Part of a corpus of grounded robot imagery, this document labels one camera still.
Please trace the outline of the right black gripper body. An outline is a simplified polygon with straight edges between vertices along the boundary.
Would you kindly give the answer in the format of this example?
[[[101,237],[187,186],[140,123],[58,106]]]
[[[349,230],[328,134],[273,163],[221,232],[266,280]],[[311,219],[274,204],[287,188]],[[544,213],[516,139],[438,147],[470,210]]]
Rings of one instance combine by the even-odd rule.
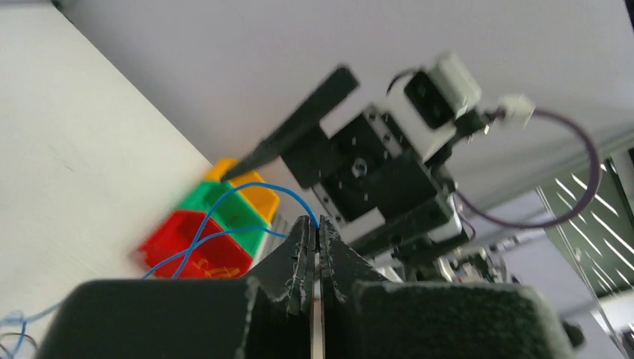
[[[372,210],[384,219],[354,240],[357,248],[441,243],[464,231],[445,166],[449,146],[422,161],[393,116],[374,106],[332,137],[318,125],[303,131],[280,154],[300,187],[312,190],[340,227]]]

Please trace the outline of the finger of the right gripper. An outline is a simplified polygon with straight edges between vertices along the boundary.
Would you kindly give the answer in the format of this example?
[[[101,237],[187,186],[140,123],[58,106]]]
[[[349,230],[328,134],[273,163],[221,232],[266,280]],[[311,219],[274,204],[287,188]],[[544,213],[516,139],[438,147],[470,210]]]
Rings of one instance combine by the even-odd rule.
[[[296,142],[353,93],[359,82],[347,65],[335,67],[316,89],[266,138],[221,179],[232,180],[269,164],[288,152]]]

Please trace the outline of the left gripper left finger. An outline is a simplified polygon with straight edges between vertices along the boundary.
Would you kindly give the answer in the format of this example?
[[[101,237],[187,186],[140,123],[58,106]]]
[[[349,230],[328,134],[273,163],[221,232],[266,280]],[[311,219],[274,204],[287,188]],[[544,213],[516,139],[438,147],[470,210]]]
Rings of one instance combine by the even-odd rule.
[[[257,280],[268,299],[291,316],[309,315],[313,299],[316,221],[297,218],[284,241],[247,275]]]

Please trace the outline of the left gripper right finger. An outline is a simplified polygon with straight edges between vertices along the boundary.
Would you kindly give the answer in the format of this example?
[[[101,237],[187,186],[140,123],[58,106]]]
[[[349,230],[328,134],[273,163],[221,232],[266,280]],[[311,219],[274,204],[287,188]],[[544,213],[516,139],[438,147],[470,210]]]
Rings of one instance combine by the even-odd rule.
[[[320,216],[319,268],[321,299],[325,304],[344,303],[357,281],[389,282],[346,244],[331,217]]]

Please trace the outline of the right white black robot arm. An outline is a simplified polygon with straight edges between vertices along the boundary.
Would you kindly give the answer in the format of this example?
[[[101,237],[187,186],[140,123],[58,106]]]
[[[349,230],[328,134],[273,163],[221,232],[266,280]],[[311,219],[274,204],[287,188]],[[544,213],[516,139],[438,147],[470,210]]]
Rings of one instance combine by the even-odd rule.
[[[338,227],[381,214],[383,224],[351,244],[361,256],[391,253],[407,280],[502,281],[505,270],[484,249],[466,249],[475,230],[460,213],[446,168],[453,147],[494,120],[478,110],[470,74],[451,64],[405,70],[384,100],[326,134],[321,121],[357,86],[347,66],[337,67],[222,180],[281,159]]]

